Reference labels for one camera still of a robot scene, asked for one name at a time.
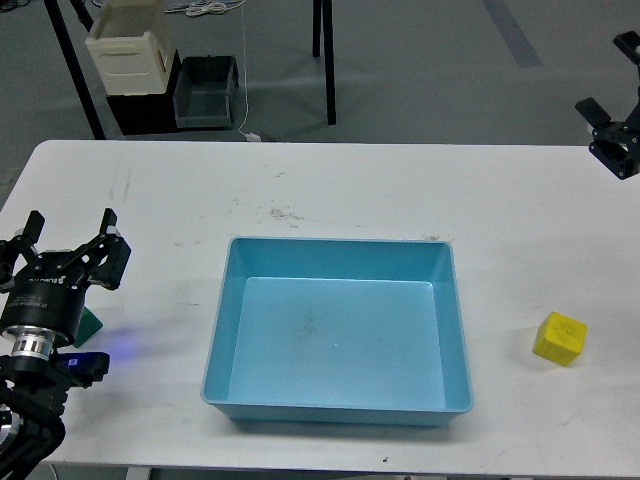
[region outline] tray rim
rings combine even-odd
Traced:
[[[367,406],[367,407],[363,407],[363,406],[354,406],[354,405],[326,405],[326,404],[289,404],[289,403],[282,403],[282,402],[278,402],[278,403],[270,403],[270,402],[238,402],[238,401],[231,401],[231,400],[211,400],[209,398],[207,398],[205,396],[205,385],[206,385],[206,381],[207,381],[207,377],[208,377],[208,372],[209,372],[209,367],[211,365],[211,355],[213,353],[213,341],[215,339],[215,335],[216,335],[216,331],[217,331],[217,327],[218,327],[218,314],[220,311],[220,304],[222,302],[222,293],[223,293],[223,288],[224,288],[224,284],[225,284],[225,279],[227,277],[227,271],[228,271],[228,266],[229,266],[229,255],[231,252],[231,248],[234,244],[234,242],[236,242],[237,240],[258,240],[258,241],[262,241],[262,240],[266,240],[266,241],[309,241],[309,242],[317,242],[317,241],[321,241],[321,242],[336,242],[336,243],[390,243],[390,244],[403,244],[403,243],[410,243],[410,244],[439,244],[439,245],[444,245],[447,247],[448,249],[448,253],[449,253],[449,258],[451,260],[451,267],[452,267],[452,275],[453,275],[453,287],[454,287],[454,294],[456,297],[456,302],[457,302],[457,321],[460,327],[460,334],[461,334],[461,339],[462,339],[462,350],[461,350],[461,354],[464,360],[464,366],[465,366],[465,377],[466,377],[466,384],[468,385],[468,393],[469,393],[469,401],[458,408],[425,408],[425,409],[402,409],[402,410],[393,410],[393,409],[389,409],[389,408],[382,408],[382,407],[371,407],[371,406]],[[204,369],[204,377],[201,383],[201,387],[200,387],[200,397],[202,398],[202,400],[208,404],[208,405],[212,405],[215,407],[225,407],[225,406],[230,406],[230,407],[259,407],[259,408],[269,408],[269,409],[277,409],[277,410],[284,410],[284,409],[301,409],[301,410],[311,410],[311,409],[315,409],[315,410],[322,410],[325,412],[328,412],[330,410],[340,410],[340,411],[344,411],[344,410],[351,410],[351,411],[360,411],[360,412],[372,412],[373,414],[381,414],[384,412],[393,412],[393,413],[406,413],[406,414],[423,414],[423,415],[429,415],[429,414],[436,414],[436,415],[449,415],[449,416],[457,416],[460,414],[464,414],[469,412],[475,405],[475,398],[473,395],[473,385],[471,383],[471,374],[470,374],[470,370],[469,370],[469,358],[468,358],[468,353],[467,353],[467,348],[466,348],[466,340],[465,340],[465,335],[464,335],[464,328],[463,328],[463,324],[462,324],[462,313],[460,311],[460,301],[459,301],[459,294],[458,294],[458,286],[457,286],[457,276],[456,276],[456,269],[455,269],[455,262],[454,262],[454,257],[453,257],[453,247],[451,245],[450,242],[447,241],[443,241],[443,240],[424,240],[424,239],[376,239],[376,238],[364,238],[364,239],[356,239],[356,238],[333,238],[333,237],[264,237],[264,236],[257,236],[257,235],[237,235],[232,237],[229,240],[229,244],[227,246],[227,253],[226,253],[226,260],[225,260],[225,266],[224,266],[224,271],[223,271],[223,275],[222,275],[222,281],[221,281],[221,285],[220,285],[220,293],[219,293],[219,297],[218,297],[218,304],[217,304],[217,308],[216,308],[216,314],[215,314],[215,324],[213,325],[213,329],[212,329],[212,333],[211,333],[211,340],[209,342],[209,352],[207,354],[207,361],[205,364],[205,369]]]

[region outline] gray plastic bin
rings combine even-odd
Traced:
[[[235,57],[185,58],[173,96],[178,128],[231,128],[231,101],[236,88]]]

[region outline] white cable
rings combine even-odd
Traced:
[[[248,135],[242,131],[242,127],[247,123],[247,118],[249,117],[249,89],[247,88],[247,33],[244,24],[244,7],[240,9],[241,17],[242,17],[242,63],[244,69],[244,102],[247,105],[247,109],[244,112],[244,121],[242,125],[238,128],[238,132],[248,138]]]
[[[199,17],[208,13],[222,15],[229,10],[241,7],[247,0],[196,0],[193,2],[174,3],[165,10],[165,13],[185,13],[188,17]],[[91,0],[96,7],[102,7],[104,0]]]

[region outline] green object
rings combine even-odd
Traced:
[[[73,343],[73,346],[76,348],[82,346],[101,328],[102,322],[98,320],[98,317],[96,317],[87,307],[84,307],[82,317],[80,317],[78,334],[76,335],[76,341]]]

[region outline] white box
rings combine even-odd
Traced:
[[[85,45],[108,95],[165,93],[176,48],[162,0],[109,0]]]

